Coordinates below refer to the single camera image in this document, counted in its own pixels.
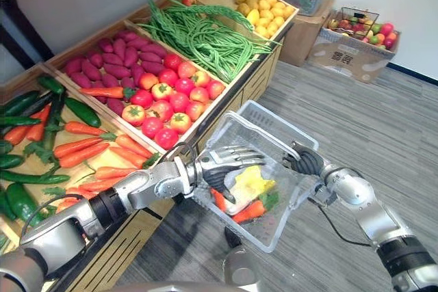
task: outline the orange carrot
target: orange carrot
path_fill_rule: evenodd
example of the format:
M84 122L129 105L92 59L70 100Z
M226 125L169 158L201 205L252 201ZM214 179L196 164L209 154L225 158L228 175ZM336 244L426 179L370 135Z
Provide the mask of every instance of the orange carrot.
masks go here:
M68 131L69 133L75 133L77 135L100 136L103 133L106 133L106 131L102 129L90 127L84 123L76 121L67 122L64 125L64 130Z
M70 153L60 159L61 168L71 168L103 152L110 144L101 143Z
M137 169L141 169L143 167L143 163L147 160L146 157L142 157L141 155L138 155L131 150L127 150L126 148L110 147L109 149L121 156L123 159L134 164Z
M233 220L238 224L262 216L266 212L263 202L260 200L254 201L245 209L233 216Z
M60 159L62 157L65 157L68 154L71 154L73 152L77 152L78 150L83 150L83 149L88 148L90 146L96 145L101 141L102 141L102 138L91 137L91 138L86 138L84 140L78 140L77 142L62 144L62 145L56 146L55 150L53 151L53 155L55 155L58 159Z
M91 183L85 183L79 185L80 189L84 189L86 191L105 191L106 189L113 187L119 181L121 181L123 177L105 179L104 181L93 181Z
M216 191L214 188L211 189L211 193L213 194L214 202L216 203L216 206L219 208L219 210L221 210L222 212L225 212L226 207L225 207L224 196L221 193L219 193L218 191Z
M100 167L97 168L94 177L98 180L125 177L128 174L137 171L136 168L115 168L115 167Z
M41 123L35 124L32 126L28 132L26 133L26 139L31 140L33 142L39 142L44 135L44 126L46 125L47 118L49 117L50 112L50 104L46 105L46 107L41 111L39 119L41 119Z
M32 114L30 116L33 119L38 119L40 117L40 112ZM26 137L26 133L32 126L18 126L14 127L12 130L8 131L4 137L4 140L7 140L12 145L20 144L23 139Z
M152 156L152 153L137 143L135 140L130 138L128 135L120 135L116 138L116 143L123 148L133 151L141 155L142 157L146 157L147 159Z

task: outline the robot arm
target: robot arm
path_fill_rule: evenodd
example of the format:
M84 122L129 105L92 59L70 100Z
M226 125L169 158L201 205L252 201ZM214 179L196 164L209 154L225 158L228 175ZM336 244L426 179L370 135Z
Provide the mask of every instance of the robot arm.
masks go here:
M102 235L136 209L177 194L192 195L204 179L230 202L233 196L224 185L225 175L251 165L263 165L263 156L241 146L204 150L194 163L179 157L158 163L151 170L139 170L90 200L81 200L49 217L20 241L17 250L0 257L0 292L40 291L45 279L58 277L72 267L89 240Z
M332 164L306 146L293 147L301 159L287 158L292 169L318 175L323 182L313 199L330 204L339 198L352 212L391 275L394 290L437 292L438 265L403 220L377 200L370 183L356 170Z

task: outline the black baseboard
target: black baseboard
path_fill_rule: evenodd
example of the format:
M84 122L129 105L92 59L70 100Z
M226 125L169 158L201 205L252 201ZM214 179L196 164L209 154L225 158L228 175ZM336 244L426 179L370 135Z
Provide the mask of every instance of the black baseboard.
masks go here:
M426 75L421 75L420 73L409 70L408 68L405 68L403 66L400 66L400 65L397 65L397 64L390 62L390 63L388 63L387 67L392 68L393 70L397 70L397 71L404 73L406 75L410 75L411 77L417 78L419 80L429 82L433 85L438 85L438 80L427 77Z

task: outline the cardboard box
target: cardboard box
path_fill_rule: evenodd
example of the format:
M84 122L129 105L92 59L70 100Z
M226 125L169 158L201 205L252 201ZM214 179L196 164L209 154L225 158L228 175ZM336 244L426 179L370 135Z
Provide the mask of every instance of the cardboard box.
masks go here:
M302 66L325 20L331 13L335 0L322 0L320 9L314 16L298 15L288 31L283 43L280 60L292 65Z
M393 50L387 51L323 27L310 51L308 62L369 83L378 77L396 54L400 40L400 32L397 33Z

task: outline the green cucumber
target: green cucumber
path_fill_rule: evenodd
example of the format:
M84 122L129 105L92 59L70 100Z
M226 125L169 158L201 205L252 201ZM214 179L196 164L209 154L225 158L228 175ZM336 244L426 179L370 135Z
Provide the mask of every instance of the green cucumber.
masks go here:
M68 97L66 99L66 105L79 119L89 126L99 128L102 125L101 119L99 119L96 112L85 103Z

